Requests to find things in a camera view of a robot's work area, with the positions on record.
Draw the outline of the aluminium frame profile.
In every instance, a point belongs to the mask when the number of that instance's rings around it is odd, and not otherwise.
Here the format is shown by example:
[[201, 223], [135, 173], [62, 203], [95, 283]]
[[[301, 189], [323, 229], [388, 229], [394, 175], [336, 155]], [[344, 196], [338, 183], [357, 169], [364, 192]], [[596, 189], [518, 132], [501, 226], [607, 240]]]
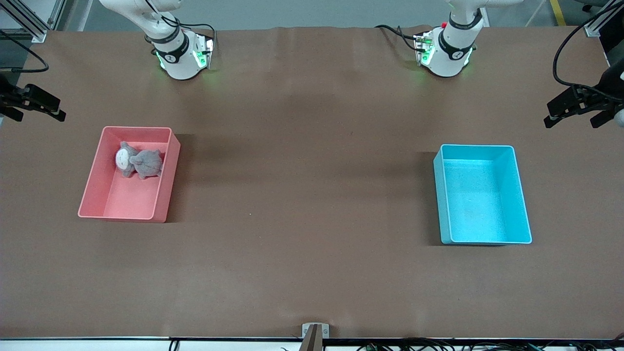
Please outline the aluminium frame profile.
[[50, 27], [22, 0], [0, 0], [0, 8], [32, 36], [33, 43], [45, 42]]
[[600, 31], [611, 20], [617, 17], [617, 14], [624, 10], [624, 0], [576, 0], [584, 5], [584, 11], [590, 12], [591, 8], [599, 7], [599, 12], [595, 14], [595, 18], [584, 25], [585, 33], [588, 37], [599, 37]]

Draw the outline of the aluminium frame post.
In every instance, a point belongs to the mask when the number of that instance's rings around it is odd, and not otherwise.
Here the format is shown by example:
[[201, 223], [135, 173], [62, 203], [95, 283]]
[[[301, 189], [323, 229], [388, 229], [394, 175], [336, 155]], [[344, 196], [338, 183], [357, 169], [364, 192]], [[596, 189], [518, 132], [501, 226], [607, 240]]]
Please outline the aluminium frame post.
[[67, 30], [79, 0], [54, 0], [54, 6], [46, 24], [56, 31]]

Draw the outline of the pink plastic box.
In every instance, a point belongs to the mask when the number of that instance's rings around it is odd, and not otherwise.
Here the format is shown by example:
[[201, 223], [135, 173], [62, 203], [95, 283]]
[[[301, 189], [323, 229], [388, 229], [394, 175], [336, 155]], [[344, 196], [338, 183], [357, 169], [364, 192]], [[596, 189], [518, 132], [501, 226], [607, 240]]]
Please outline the pink plastic box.
[[[158, 150], [162, 175], [123, 177], [115, 155], [122, 142], [137, 151]], [[180, 142], [169, 127], [104, 127], [78, 216], [105, 221], [163, 223], [169, 211]]]

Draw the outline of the white table edge strip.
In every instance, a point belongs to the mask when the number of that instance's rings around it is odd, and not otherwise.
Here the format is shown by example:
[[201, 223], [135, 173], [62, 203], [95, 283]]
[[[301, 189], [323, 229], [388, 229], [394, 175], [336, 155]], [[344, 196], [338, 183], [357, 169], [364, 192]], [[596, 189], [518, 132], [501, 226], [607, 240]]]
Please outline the white table edge strip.
[[[0, 338], [0, 351], [298, 351], [299, 337]], [[323, 351], [624, 351], [615, 338], [327, 338]]]

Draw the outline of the grey metal bracket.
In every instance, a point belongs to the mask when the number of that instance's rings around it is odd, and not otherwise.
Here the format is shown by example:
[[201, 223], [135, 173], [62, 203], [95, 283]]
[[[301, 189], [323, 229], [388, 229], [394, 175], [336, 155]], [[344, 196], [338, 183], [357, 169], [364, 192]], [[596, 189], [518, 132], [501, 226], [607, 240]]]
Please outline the grey metal bracket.
[[301, 325], [301, 338], [305, 338], [310, 331], [315, 334], [312, 336], [318, 337], [320, 336], [322, 339], [327, 339], [331, 337], [331, 329], [330, 324], [322, 323], [322, 322], [310, 322]]

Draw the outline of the silver base connector panel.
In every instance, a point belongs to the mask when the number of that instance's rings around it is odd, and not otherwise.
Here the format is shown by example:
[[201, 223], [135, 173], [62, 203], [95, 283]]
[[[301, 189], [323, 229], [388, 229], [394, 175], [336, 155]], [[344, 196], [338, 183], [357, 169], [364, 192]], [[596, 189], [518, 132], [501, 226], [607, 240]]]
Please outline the silver base connector panel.
[[194, 33], [194, 36], [192, 48], [197, 65], [200, 70], [209, 69], [215, 46], [215, 39], [199, 33]]

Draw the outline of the blue plastic box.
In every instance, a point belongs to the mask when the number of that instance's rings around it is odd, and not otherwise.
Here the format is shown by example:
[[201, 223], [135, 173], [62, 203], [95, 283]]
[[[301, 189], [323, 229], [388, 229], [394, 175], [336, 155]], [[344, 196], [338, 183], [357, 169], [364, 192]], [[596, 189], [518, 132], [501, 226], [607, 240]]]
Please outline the blue plastic box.
[[443, 244], [532, 243], [512, 146], [443, 144], [433, 166]]

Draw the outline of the brown table mat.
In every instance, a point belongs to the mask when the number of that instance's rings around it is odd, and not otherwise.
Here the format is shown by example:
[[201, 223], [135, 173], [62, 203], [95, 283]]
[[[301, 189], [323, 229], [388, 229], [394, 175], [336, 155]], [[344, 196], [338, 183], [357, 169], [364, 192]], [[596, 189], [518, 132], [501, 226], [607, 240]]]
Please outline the brown table mat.
[[[615, 337], [624, 129], [543, 123], [570, 30], [488, 27], [454, 78], [379, 29], [227, 31], [189, 81], [140, 33], [49, 34], [20, 82], [67, 119], [0, 128], [0, 337]], [[180, 140], [166, 223], [78, 216], [106, 126]], [[514, 147], [532, 244], [441, 244], [446, 143]]]

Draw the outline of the grey plush toy white belly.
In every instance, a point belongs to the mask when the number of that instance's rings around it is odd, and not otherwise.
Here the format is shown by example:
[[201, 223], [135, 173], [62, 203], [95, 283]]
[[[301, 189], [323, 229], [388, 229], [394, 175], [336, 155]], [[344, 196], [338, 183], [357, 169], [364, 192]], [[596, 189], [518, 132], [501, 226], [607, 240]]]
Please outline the grey plush toy white belly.
[[124, 178], [131, 177], [136, 170], [134, 164], [131, 162], [131, 158], [137, 155], [137, 149], [133, 148], [125, 141], [120, 143], [120, 149], [116, 152], [115, 163]]

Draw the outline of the plain grey plush toy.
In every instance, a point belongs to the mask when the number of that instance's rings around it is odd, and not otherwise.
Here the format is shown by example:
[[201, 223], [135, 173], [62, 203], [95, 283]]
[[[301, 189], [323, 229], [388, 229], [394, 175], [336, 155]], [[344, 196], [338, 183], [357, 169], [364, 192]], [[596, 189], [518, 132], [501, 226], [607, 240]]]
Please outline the plain grey plush toy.
[[130, 157], [129, 162], [134, 166], [140, 179], [161, 176], [163, 160], [159, 150], [142, 150]]

